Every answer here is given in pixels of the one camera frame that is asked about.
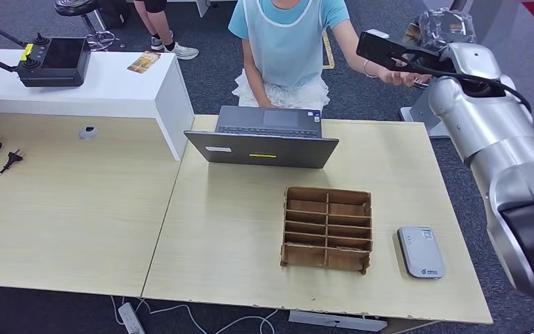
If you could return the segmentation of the person's left hand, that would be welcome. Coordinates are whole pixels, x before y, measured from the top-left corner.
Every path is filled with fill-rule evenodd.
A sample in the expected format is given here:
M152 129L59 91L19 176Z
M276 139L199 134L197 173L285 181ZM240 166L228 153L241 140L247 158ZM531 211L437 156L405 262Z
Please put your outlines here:
M404 85L407 87L412 87L415 81L425 82L432 78L429 74L391 71L385 67L378 70L378 77L386 84L393 84L395 86Z

